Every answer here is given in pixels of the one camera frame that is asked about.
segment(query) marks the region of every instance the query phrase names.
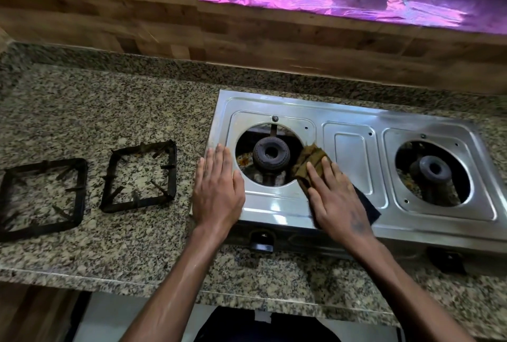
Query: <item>stainless steel stovetop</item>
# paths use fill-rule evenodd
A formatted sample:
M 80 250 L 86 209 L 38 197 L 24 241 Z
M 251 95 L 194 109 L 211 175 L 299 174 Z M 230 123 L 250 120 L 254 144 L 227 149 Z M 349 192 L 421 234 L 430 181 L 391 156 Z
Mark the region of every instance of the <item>stainless steel stovetop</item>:
M 373 226 L 374 233 L 398 258 L 420 259 L 427 246 L 457 250 L 467 260 L 482 253 L 507 254 L 504 184 L 469 122 L 220 91 L 208 145 L 225 143 L 234 154 L 243 134 L 257 135 L 267 127 L 265 135 L 269 135 L 273 125 L 278 127 L 275 131 L 288 133 L 301 145 L 316 143 L 325 150 L 382 214 Z M 456 173 L 462 173 L 460 179 L 468 178 L 468 184 L 458 191 L 461 199 L 456 205 L 429 203 L 410 188 L 411 182 L 400 175 L 396 158 L 407 143 L 448 154 Z M 245 171 L 243 160 L 238 160 L 234 167 Z M 308 199 L 295 180 L 262 185 L 245 174 L 243 177 L 246 203 L 230 242 L 251 246 L 267 239 L 267 248 L 262 249 L 268 251 L 346 256 L 339 245 L 315 228 Z M 453 180 L 458 189 L 459 181 Z

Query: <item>person's left hand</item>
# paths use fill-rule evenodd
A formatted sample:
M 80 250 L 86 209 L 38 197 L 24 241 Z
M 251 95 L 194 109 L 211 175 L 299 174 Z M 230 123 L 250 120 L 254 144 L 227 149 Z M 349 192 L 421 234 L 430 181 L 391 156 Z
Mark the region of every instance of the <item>person's left hand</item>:
M 208 148 L 195 173 L 192 212 L 197 226 L 223 242 L 241 215 L 245 203 L 245 183 L 241 172 L 232 173 L 231 151 L 219 144 Z

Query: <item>white floor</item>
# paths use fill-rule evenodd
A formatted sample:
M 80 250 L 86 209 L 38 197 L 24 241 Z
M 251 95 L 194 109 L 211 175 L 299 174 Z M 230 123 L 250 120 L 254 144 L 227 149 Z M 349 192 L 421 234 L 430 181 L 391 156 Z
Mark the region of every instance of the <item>white floor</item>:
M 94 293 L 74 342 L 117 342 L 141 310 L 146 298 Z M 182 342 L 193 342 L 215 306 L 195 305 Z M 269 321 L 269 313 L 256 312 L 256 320 Z M 396 328 L 319 319 L 342 342 L 398 342 Z

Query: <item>hand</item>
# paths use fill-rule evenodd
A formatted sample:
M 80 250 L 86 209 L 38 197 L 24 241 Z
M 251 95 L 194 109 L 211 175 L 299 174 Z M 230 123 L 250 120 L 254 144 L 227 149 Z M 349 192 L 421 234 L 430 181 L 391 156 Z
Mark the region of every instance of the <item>hand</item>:
M 354 186 L 338 165 L 330 164 L 326 157 L 322 159 L 325 183 L 311 163 L 308 162 L 306 168 L 314 186 L 308 189 L 310 203 L 320 227 L 351 252 L 364 241 L 374 240 L 366 211 Z
M 232 173 L 231 151 L 219 144 L 216 151 L 208 148 L 206 159 L 200 158 L 195 172 L 192 212 L 197 226 L 220 243 L 241 215 L 245 203 L 245 183 L 241 172 Z

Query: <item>black pants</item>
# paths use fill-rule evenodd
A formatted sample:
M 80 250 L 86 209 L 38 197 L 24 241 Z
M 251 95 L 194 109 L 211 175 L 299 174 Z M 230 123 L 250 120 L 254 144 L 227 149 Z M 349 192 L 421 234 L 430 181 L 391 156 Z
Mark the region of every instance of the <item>black pants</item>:
M 271 314 L 271 323 L 255 320 L 253 310 L 217 307 L 194 342 L 340 342 L 317 319 Z

